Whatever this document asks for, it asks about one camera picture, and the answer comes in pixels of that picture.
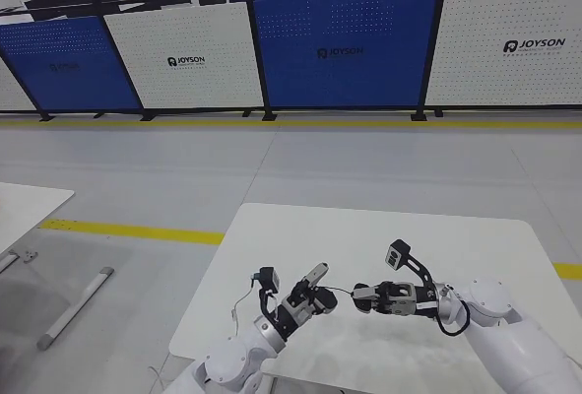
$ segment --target white tabletop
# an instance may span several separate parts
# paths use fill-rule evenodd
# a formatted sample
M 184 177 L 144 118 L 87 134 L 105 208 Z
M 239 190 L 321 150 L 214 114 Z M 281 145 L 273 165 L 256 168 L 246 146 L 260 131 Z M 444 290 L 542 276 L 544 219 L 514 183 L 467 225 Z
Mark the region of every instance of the white tabletop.
M 0 257 L 73 195 L 71 190 L 0 182 Z
M 170 352 L 197 359 L 233 335 L 230 310 L 248 290 L 249 275 L 262 266 L 276 268 L 281 296 L 321 261 L 330 266 L 323 286 L 420 285 L 412 273 L 396 273 L 384 262 L 397 238 L 411 246 L 436 281 L 502 281 L 515 303 L 582 362 L 582 319 L 524 222 L 264 204 L 238 211 Z M 347 295 L 337 298 L 333 313 L 312 318 L 276 360 L 265 361 L 265 373 L 376 394 L 502 392 L 465 337 L 444 336 L 423 317 L 364 315 Z M 242 327 L 260 314 L 257 299 L 254 292 L 238 308 Z

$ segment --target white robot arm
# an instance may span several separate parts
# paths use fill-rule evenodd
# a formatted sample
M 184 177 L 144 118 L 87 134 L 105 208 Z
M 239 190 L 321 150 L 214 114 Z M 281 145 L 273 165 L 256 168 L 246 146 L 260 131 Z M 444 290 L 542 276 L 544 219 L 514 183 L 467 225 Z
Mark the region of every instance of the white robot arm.
M 280 281 L 273 268 L 260 269 L 253 280 L 262 286 L 262 315 L 244 333 L 228 338 L 204 358 L 192 362 L 164 393 L 204 394 L 208 384 L 216 385 L 224 394 L 255 393 L 262 382 L 262 361 L 275 359 L 289 336 L 313 315 L 330 313 L 337 306 L 334 294 L 317 286 L 327 272 L 327 264 L 317 265 L 275 310 L 269 311 L 268 299 L 278 292 Z
M 398 239 L 391 245 L 386 262 L 395 270 L 407 266 L 421 278 L 423 286 L 357 284 L 352 297 L 358 310 L 421 315 L 436 319 L 446 335 L 464 333 L 489 374 L 507 394 L 582 393 L 565 352 L 540 324 L 517 309 L 501 283 L 473 280 L 454 288 L 435 283 L 410 251 Z M 446 331 L 443 325 L 455 321 L 461 329 Z

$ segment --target yellow floor line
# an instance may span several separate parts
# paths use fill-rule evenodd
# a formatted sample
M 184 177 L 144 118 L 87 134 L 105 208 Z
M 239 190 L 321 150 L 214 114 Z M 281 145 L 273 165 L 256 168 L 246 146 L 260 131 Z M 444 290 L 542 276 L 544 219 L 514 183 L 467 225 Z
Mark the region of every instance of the yellow floor line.
M 225 236 L 221 232 L 195 230 L 155 229 L 141 226 L 126 226 L 107 223 L 65 221 L 52 219 L 41 224 L 41 229 L 87 232 L 113 236 L 132 236 L 136 238 L 173 240 L 178 242 L 205 243 L 220 245 Z
M 36 120 L 1 120 L 0 127 L 402 127 L 402 128 L 503 128 L 503 129 L 582 129 L 582 121 L 577 122 L 542 122 L 542 121 L 444 121 L 412 122 L 410 120 L 228 120 L 228 119 L 186 119 L 140 122 L 137 120 L 64 120 L 54 119 L 49 122 Z
M 171 240 L 187 243 L 204 243 L 220 245 L 225 236 L 221 232 L 195 230 L 155 229 L 141 226 L 115 225 L 95 222 L 66 221 L 52 219 L 45 221 L 41 229 L 86 232 L 113 236 L 131 236 L 135 238 Z M 582 264 L 553 263 L 561 279 L 582 281 Z
M 553 263 L 553 266 L 560 278 L 582 281 L 582 264 Z

